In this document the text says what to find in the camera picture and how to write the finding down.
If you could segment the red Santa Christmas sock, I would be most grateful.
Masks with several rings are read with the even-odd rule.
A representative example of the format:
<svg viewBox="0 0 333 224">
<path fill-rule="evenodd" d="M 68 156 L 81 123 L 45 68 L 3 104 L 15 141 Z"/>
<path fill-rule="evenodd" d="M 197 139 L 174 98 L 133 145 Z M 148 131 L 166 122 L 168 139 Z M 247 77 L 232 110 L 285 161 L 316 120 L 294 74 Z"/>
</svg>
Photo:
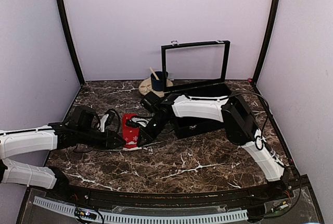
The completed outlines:
<svg viewBox="0 0 333 224">
<path fill-rule="evenodd" d="M 124 114 L 122 117 L 122 136 L 126 144 L 123 147 L 124 151 L 136 151 L 141 150 L 141 147 L 137 146 L 139 128 L 133 128 L 126 125 L 126 121 L 130 120 L 135 114 Z"/>
</svg>

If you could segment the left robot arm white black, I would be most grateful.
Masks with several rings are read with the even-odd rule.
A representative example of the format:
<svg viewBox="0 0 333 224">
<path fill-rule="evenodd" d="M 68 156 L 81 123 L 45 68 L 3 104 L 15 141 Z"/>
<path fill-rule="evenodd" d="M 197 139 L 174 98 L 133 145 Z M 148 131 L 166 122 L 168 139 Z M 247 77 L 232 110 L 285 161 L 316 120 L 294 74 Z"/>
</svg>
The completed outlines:
<svg viewBox="0 0 333 224">
<path fill-rule="evenodd" d="M 50 123 L 36 129 L 1 131 L 1 183 L 38 186 L 53 190 L 62 201 L 73 197 L 69 180 L 56 167 L 38 167 L 20 163 L 12 156 L 62 150 L 84 144 L 100 150 L 115 149 L 126 144 L 114 131 L 72 129 L 64 123 Z"/>
</svg>

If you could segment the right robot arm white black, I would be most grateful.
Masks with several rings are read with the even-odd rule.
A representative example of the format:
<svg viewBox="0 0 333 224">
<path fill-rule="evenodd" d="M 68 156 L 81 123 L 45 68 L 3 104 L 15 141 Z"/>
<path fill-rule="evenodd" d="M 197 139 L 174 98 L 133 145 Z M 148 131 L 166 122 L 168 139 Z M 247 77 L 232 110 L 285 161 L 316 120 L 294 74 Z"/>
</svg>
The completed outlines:
<svg viewBox="0 0 333 224">
<path fill-rule="evenodd" d="M 171 93 L 154 107 L 153 117 L 140 127 L 137 146 L 152 143 L 172 118 L 195 117 L 223 123 L 228 140 L 245 149 L 272 184 L 265 195 L 276 200 L 286 190 L 288 171 L 276 152 L 269 146 L 263 128 L 259 127 L 243 93 L 221 97 L 197 97 Z"/>
</svg>

